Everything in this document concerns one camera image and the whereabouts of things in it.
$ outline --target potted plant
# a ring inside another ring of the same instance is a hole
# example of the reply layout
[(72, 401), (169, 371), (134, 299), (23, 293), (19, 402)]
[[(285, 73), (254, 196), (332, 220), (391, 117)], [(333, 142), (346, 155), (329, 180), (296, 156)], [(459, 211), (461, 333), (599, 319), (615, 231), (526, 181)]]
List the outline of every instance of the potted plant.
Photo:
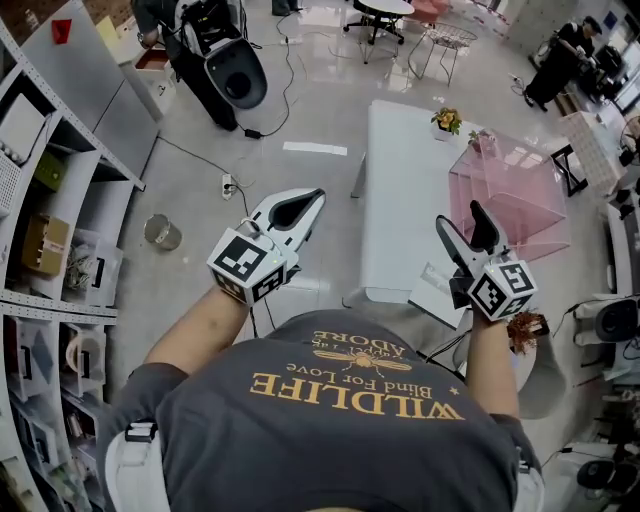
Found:
[(431, 118), (433, 136), (437, 140), (448, 140), (460, 134), (462, 118), (455, 108), (443, 107)]
[(496, 137), (491, 132), (485, 129), (482, 129), (479, 132), (471, 130), (471, 133), (469, 133), (469, 145), (475, 150), (476, 153), (478, 153), (478, 155), (482, 155), (482, 146), (480, 144), (481, 138), (485, 142), (485, 152), (487, 152), (489, 156), (495, 156)]

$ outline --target small trash can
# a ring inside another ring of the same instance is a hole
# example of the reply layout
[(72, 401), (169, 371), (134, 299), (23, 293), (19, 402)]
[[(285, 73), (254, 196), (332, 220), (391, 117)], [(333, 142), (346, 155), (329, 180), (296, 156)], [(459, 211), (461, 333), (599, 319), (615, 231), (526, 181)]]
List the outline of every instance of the small trash can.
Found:
[(144, 238), (165, 251), (172, 251), (182, 242), (182, 233), (166, 215), (156, 213), (144, 224)]

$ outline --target power strip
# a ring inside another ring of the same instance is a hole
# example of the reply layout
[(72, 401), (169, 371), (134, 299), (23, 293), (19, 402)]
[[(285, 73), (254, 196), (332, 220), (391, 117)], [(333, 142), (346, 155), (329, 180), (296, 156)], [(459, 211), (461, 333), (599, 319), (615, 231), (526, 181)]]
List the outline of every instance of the power strip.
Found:
[[(302, 44), (304, 41), (302, 40), (301, 37), (290, 37), (289, 38), (289, 46), (293, 45), (293, 44)], [(280, 40), (280, 46), (287, 46), (287, 40), (286, 39), (281, 39)]]
[(222, 175), (222, 199), (228, 201), (233, 195), (233, 178), (231, 174)]

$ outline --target black office chair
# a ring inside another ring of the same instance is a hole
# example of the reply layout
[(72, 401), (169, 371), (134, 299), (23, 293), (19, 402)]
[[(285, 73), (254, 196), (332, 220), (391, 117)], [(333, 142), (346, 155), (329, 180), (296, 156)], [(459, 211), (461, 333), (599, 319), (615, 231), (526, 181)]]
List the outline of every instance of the black office chair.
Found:
[(395, 21), (399, 20), (401, 16), (393, 16), (388, 12), (377, 11), (376, 9), (372, 9), (371, 7), (367, 7), (359, 0), (353, 0), (353, 7), (364, 15), (360, 18), (360, 21), (356, 23), (349, 23), (342, 27), (342, 30), (344, 30), (345, 32), (349, 32), (349, 29), (351, 27), (373, 27), (373, 35), (368, 41), (370, 45), (373, 45), (375, 43), (378, 29), (384, 30), (389, 34), (396, 36), (398, 38), (398, 44), (404, 44), (404, 37), (395, 28)]

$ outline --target tiled floor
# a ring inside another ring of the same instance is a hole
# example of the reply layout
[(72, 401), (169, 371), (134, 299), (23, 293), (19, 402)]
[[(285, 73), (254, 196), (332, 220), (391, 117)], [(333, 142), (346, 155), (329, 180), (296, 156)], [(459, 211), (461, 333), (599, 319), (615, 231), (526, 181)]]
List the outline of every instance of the tiled floor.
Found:
[[(382, 51), (394, 47), (392, 38), (384, 37), (376, 44), (380, 50), (365, 65), (357, 45), (358, 29), (348, 34), (341, 30), (347, 20), (358, 17), (350, 3), (305, 0), (304, 8), (280, 24), (290, 38), (302, 39), (301, 44), (291, 46), (295, 80), (287, 93), (290, 118), (282, 130), (260, 141), (245, 138), (241, 130), (218, 130), (183, 84), (161, 125), (162, 137), (213, 160), (242, 183), (253, 183), (246, 188), (249, 208), (283, 189), (322, 187), (327, 192), (321, 221), (300, 253), (303, 271), (269, 297), (276, 325), (304, 311), (341, 307), (342, 296), (357, 285), (364, 199), (350, 199), (349, 192), (365, 151), (367, 107), (372, 100), (432, 110), (443, 104), (455, 106), (469, 121), (547, 148), (554, 144), (560, 115), (553, 105), (546, 115), (532, 110), (511, 91), (509, 75), (527, 82), (533, 69), (524, 57), (491, 36), (481, 34), (468, 51), (461, 52), (447, 87), (439, 55), (432, 58), (422, 81), (408, 69), (407, 55), (421, 34), (418, 26), (405, 27), (406, 43), (397, 59)], [(240, 112), (238, 118), (243, 126), (264, 132), (283, 119), (282, 90), (290, 72), (270, 2), (247, 0), (246, 10), (250, 39), (264, 47), (258, 55), (268, 76), (269, 92), (262, 105)], [(447, 20), (477, 31), (459, 16), (448, 15)], [(418, 64), (425, 62), (428, 50), (425, 43), (414, 53)], [(444, 62), (450, 65), (450, 57)], [(346, 147), (347, 154), (286, 151), (286, 141), (337, 145)], [(205, 260), (223, 230), (244, 216), (238, 194), (228, 202), (221, 198), (218, 169), (162, 140), (156, 143), (143, 179), (147, 189), (134, 197), (121, 238), (125, 264), (118, 295), (120, 324), (109, 357), (111, 389), (125, 382), (158, 338), (211, 286)], [(554, 327), (564, 310), (591, 292), (604, 290), (605, 283), (603, 230), (589, 190), (568, 201), (568, 208), (571, 247), (532, 265), (541, 289), (540, 308)], [(142, 226), (153, 213), (168, 215), (182, 230), (184, 239), (175, 251), (160, 254), (144, 242)], [(264, 335), (271, 327), (263, 304), (257, 307), (256, 316), (258, 332)], [(570, 334), (571, 320), (567, 320), (554, 341), (569, 392), (552, 416), (525, 422), (543, 460), (589, 417), (588, 396), (593, 388), (573, 385), (595, 375), (596, 370), (579, 368), (581, 353), (574, 349)], [(249, 325), (241, 333), (246, 336), (251, 336)], [(430, 340), (432, 345), (445, 341), (435, 338)]]

